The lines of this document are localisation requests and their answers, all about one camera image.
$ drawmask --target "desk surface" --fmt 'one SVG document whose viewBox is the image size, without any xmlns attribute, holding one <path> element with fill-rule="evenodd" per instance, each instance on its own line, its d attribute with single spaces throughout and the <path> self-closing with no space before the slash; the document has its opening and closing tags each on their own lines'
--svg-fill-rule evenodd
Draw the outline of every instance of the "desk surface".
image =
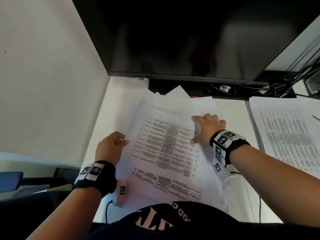
<svg viewBox="0 0 320 240">
<path fill-rule="evenodd" d="M 82 164 L 82 168 L 94 161 L 95 151 L 98 143 L 114 131 L 125 133 L 127 131 L 130 116 L 128 108 L 132 98 L 139 99 L 143 90 L 148 88 L 148 81 L 131 80 L 126 77 L 111 77 L 101 109 L 90 139 L 90 143 Z M 303 87 L 299 93 L 305 94 Z M 244 137 L 255 147 L 258 147 L 258 133 L 255 129 L 248 101 L 213 99 L 216 105 L 222 110 L 227 128 Z M 229 212 L 230 215 L 243 222 L 259 221 L 259 197 L 253 188 L 243 177 L 237 177 L 231 181 L 228 188 Z M 94 222 L 105 222 L 105 209 L 108 199 L 104 197 L 100 203 Z M 108 222 L 119 220 L 134 209 L 123 209 L 113 206 L 108 207 Z M 262 222 L 281 222 L 280 219 L 262 202 Z"/>
</svg>

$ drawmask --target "forearm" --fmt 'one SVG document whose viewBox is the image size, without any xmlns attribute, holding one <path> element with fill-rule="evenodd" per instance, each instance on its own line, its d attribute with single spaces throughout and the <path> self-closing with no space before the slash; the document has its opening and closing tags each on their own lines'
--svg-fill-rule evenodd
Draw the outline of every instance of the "forearm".
<svg viewBox="0 0 320 240">
<path fill-rule="evenodd" d="M 97 189 L 77 188 L 27 240 L 78 240 L 89 232 L 102 195 Z"/>
<path fill-rule="evenodd" d="M 320 227 L 320 180 L 249 145 L 230 161 L 283 222 Z"/>
</svg>

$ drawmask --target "black monitor screen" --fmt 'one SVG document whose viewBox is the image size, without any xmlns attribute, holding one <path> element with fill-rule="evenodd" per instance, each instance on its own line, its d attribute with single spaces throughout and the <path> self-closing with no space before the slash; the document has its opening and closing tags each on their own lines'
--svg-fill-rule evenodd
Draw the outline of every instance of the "black monitor screen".
<svg viewBox="0 0 320 240">
<path fill-rule="evenodd" d="M 108 72 L 206 78 L 254 80 L 320 14 L 318 0 L 73 1 Z"/>
</svg>

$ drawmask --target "black wristband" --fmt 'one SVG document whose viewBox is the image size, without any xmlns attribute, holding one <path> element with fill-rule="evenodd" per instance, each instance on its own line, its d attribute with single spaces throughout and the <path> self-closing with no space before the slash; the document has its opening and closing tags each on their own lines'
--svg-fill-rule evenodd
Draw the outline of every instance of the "black wristband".
<svg viewBox="0 0 320 240">
<path fill-rule="evenodd" d="M 230 153 L 242 145 L 250 144 L 243 137 L 228 130 L 218 131 L 210 139 L 215 158 L 224 166 L 231 164 Z"/>
<path fill-rule="evenodd" d="M 116 189 L 115 172 L 116 167 L 108 161 L 90 163 L 79 174 L 73 189 L 94 187 L 105 197 Z"/>
</svg>

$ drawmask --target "hand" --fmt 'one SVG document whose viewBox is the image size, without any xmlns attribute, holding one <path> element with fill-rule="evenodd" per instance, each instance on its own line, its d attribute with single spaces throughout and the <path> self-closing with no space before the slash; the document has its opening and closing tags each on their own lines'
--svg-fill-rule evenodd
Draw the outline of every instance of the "hand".
<svg viewBox="0 0 320 240">
<path fill-rule="evenodd" d="M 107 161 L 116 166 L 120 160 L 122 149 L 129 144 L 129 141 L 124 140 L 124 138 L 124 134 L 115 131 L 100 141 L 96 150 L 95 161 Z"/>
<path fill-rule="evenodd" d="M 208 146 L 210 145 L 211 137 L 215 133 L 226 129 L 226 121 L 219 121 L 218 116 L 215 114 L 211 116 L 211 114 L 206 113 L 203 117 L 193 116 L 193 119 L 201 125 L 201 133 L 190 140 L 191 144 L 200 143 Z"/>
</svg>

